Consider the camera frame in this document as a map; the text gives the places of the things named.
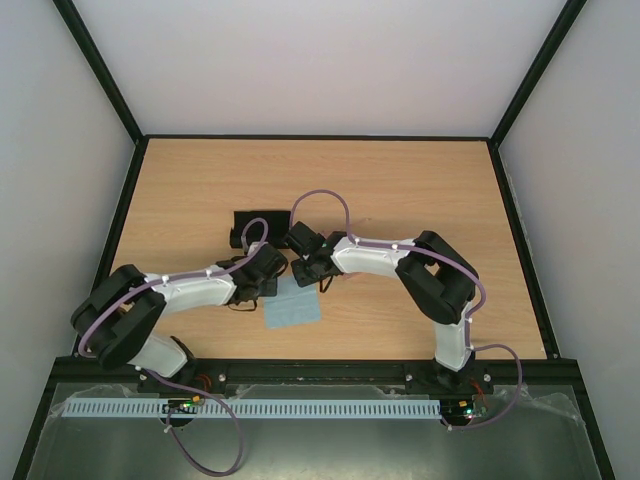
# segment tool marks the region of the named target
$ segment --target white wall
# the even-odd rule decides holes
[[[69,354],[133,145],[51,1],[0,15],[0,478]]]
[[[640,2],[587,2],[502,147],[564,356],[617,478],[640,420]]]
[[[76,0],[145,133],[491,135],[564,0]]]

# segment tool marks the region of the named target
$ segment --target light blue towel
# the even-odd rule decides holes
[[[313,323],[321,318],[316,286],[300,288],[291,276],[278,277],[278,295],[264,299],[267,328]]]

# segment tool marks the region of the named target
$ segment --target wooden table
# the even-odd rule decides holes
[[[152,139],[114,268],[148,273],[204,268],[240,252],[229,247],[234,210],[289,209],[328,188],[349,203],[354,231],[402,239],[439,233],[479,272],[488,292],[474,315],[476,345],[504,343],[545,358],[536,319],[483,142]],[[317,231],[344,228],[341,205],[306,199],[297,219]],[[256,312],[203,307],[161,319],[198,357],[428,359],[431,321],[399,280],[337,277],[320,295],[322,320],[275,330]],[[479,358],[509,358],[499,350]]]

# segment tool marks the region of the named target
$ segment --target cable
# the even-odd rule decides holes
[[[216,396],[210,394],[209,392],[205,392],[204,390],[200,390],[194,387],[188,387],[186,385],[180,385],[178,383],[173,383],[167,380],[166,378],[162,377],[157,372],[154,372],[153,370],[146,370],[146,372],[150,376],[155,378],[158,382],[168,387],[184,390],[185,392],[197,393],[198,395],[202,395],[203,397],[213,400],[229,414],[229,416],[233,420],[233,423],[236,427],[236,432],[238,432],[238,455],[236,456],[236,460],[233,462],[233,465],[231,466],[231,468],[229,468],[228,470],[225,470],[224,472],[218,472],[216,470],[211,470],[205,467],[204,465],[198,463],[198,461],[195,458],[193,458],[191,454],[187,451],[185,446],[182,444],[182,442],[178,438],[178,435],[176,434],[175,430],[171,426],[171,415],[174,413],[173,411],[174,409],[169,410],[169,412],[167,413],[167,418],[165,419],[165,425],[167,426],[166,431],[168,431],[173,437],[173,439],[176,441],[176,443],[178,444],[178,448],[180,449],[180,452],[182,453],[182,455],[184,455],[184,458],[187,460],[187,462],[191,464],[193,468],[198,470],[200,473],[203,473],[210,477],[219,478],[219,477],[226,477],[227,475],[231,475],[232,473],[237,472],[238,469],[240,468],[240,462],[242,462],[242,457],[244,455],[245,440],[244,440],[244,433],[242,431],[242,427],[240,426],[240,421],[238,420],[238,417],[236,416],[236,414],[233,413],[233,410],[229,407],[229,405],[227,405],[225,402],[223,402]]]
[[[262,246],[265,244],[265,241],[267,239],[267,233],[269,232],[269,225],[267,224],[266,220],[264,218],[254,218],[253,220],[251,220],[249,223],[247,223],[247,225],[245,225],[244,229],[242,230],[242,239],[244,240],[244,243],[246,243],[246,233],[247,230],[249,230],[249,227],[251,227],[253,224],[260,222],[262,223],[262,225],[264,226],[264,230],[262,231],[262,237],[260,238],[260,241],[258,242],[258,247],[256,249],[254,249],[253,252],[251,252],[249,255],[247,255],[246,258],[240,260],[238,263],[236,263],[235,265],[225,269],[225,270],[218,270],[215,272],[212,271],[207,271],[207,270],[197,270],[195,272],[184,272],[184,273],[176,273],[173,275],[165,275],[163,278],[159,278],[157,280],[151,280],[149,282],[145,282],[142,285],[140,285],[139,287],[134,288],[133,290],[130,290],[129,292],[127,292],[125,295],[123,295],[121,298],[119,298],[118,300],[116,300],[109,308],[107,308],[102,315],[100,315],[95,322],[93,322],[93,324],[87,329],[87,331],[84,333],[84,335],[82,336],[82,338],[80,339],[80,343],[78,344],[78,353],[80,355],[82,355],[83,357],[87,357],[87,358],[95,358],[95,355],[90,354],[89,352],[87,352],[87,342],[89,341],[89,339],[91,338],[91,335],[93,335],[95,333],[95,331],[98,329],[98,327],[100,327],[100,325],[102,325],[102,323],[109,318],[109,316],[111,316],[111,314],[113,312],[115,312],[120,305],[122,305],[123,303],[128,302],[129,300],[131,300],[132,298],[134,298],[136,295],[140,294],[141,292],[144,292],[145,290],[158,286],[160,284],[163,283],[167,283],[167,282],[177,282],[180,280],[187,280],[187,279],[192,279],[192,278],[202,278],[202,277],[221,277],[222,275],[226,275],[228,273],[231,272],[235,272],[236,270],[244,267],[247,263],[249,263],[251,261],[251,259],[253,257],[256,256],[256,254],[258,253],[258,250],[260,250],[262,248]]]
[[[326,193],[328,195],[331,195],[332,197],[337,198],[340,203],[342,204],[342,206],[344,207],[344,214],[345,214],[345,230],[347,232],[347,238],[349,239],[349,241],[351,241],[352,243],[355,243],[356,245],[361,245],[363,247],[372,247],[372,248],[385,248],[385,249],[394,249],[393,246],[389,243],[381,243],[381,242],[370,242],[370,241],[366,241],[366,240],[362,240],[359,238],[356,238],[353,233],[351,232],[351,219],[350,219],[350,214],[349,214],[349,206],[347,205],[347,202],[345,201],[344,198],[342,198],[338,193],[334,192],[333,190],[327,190],[324,188],[320,188],[317,190],[311,190],[310,192],[305,193],[304,195],[301,195],[293,204],[293,207],[291,207],[291,217],[289,219],[289,227],[293,226],[293,217],[294,214],[296,212],[296,209],[298,208],[298,205],[300,204],[300,202],[302,200],[304,200],[307,197],[310,197],[311,195],[315,195],[317,193]],[[439,262],[445,263],[453,268],[455,268],[456,270],[458,270],[459,272],[463,273],[464,275],[466,275],[475,285],[476,287],[478,287],[478,290],[480,291],[480,300],[478,301],[478,303],[476,305],[474,305],[473,307],[471,307],[469,309],[469,311],[466,314],[466,319],[471,318],[471,315],[474,312],[477,312],[478,310],[480,310],[482,308],[482,306],[485,304],[485,302],[487,301],[487,291],[484,288],[484,285],[482,285],[482,282],[480,282],[480,279],[474,275],[471,271],[469,271],[469,269],[465,268],[463,265],[460,265],[458,262],[455,262],[454,260],[451,260],[450,258],[445,257],[444,255],[440,255],[439,253],[436,252],[432,252],[430,250],[427,250],[425,248],[420,248],[420,247],[416,247],[413,245],[400,245],[400,244],[393,244],[397,247],[398,250],[406,250],[406,251],[410,251],[410,252],[417,252],[417,253],[421,253],[423,255],[426,255],[428,257],[431,257]]]
[[[513,398],[511,399],[509,404],[504,408],[504,410],[502,410],[495,417],[490,418],[489,420],[486,420],[482,423],[475,423],[473,425],[465,425],[465,426],[454,426],[454,425],[450,425],[449,422],[447,422],[443,417],[442,423],[444,423],[444,425],[447,427],[447,430],[465,431],[465,430],[474,430],[480,427],[486,427],[487,425],[491,425],[492,423],[495,423],[498,420],[500,420],[502,417],[504,417],[518,402],[518,398],[520,398],[520,392],[522,391],[522,363],[520,362],[520,358],[518,358],[518,355],[516,354],[515,351],[513,351],[512,348],[507,347],[506,345],[502,345],[501,343],[492,343],[491,345],[485,345],[484,347],[475,347],[473,350],[475,350],[476,352],[481,352],[482,350],[491,350],[492,348],[502,348],[503,350],[506,350],[511,355],[513,355],[513,359],[516,361],[516,367],[518,368],[518,383],[516,384],[516,391],[513,394]]]

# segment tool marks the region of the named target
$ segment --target white panel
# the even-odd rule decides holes
[[[146,133],[490,135],[564,0],[76,0]]]
[[[0,478],[91,287],[132,144],[53,2],[0,15]]]
[[[562,353],[638,478],[640,2],[587,2],[503,147]]]

